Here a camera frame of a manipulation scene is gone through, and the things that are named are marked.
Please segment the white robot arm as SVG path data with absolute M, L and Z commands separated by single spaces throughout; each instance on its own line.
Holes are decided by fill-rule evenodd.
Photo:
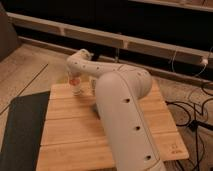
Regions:
M 67 58 L 69 82 L 80 92 L 80 75 L 97 79 L 98 114 L 109 141 L 117 171 L 166 171 L 139 105 L 152 88 L 145 69 L 126 64 L 96 62 L 81 49 Z

